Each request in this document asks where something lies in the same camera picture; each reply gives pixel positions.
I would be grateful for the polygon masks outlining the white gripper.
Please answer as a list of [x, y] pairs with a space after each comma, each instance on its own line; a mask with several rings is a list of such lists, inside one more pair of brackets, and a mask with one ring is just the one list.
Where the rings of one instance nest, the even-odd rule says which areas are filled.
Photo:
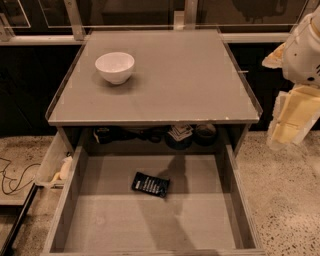
[[283, 76], [297, 84], [276, 97], [267, 145], [272, 150], [298, 145], [320, 117], [320, 6], [303, 18], [262, 65], [282, 67]]

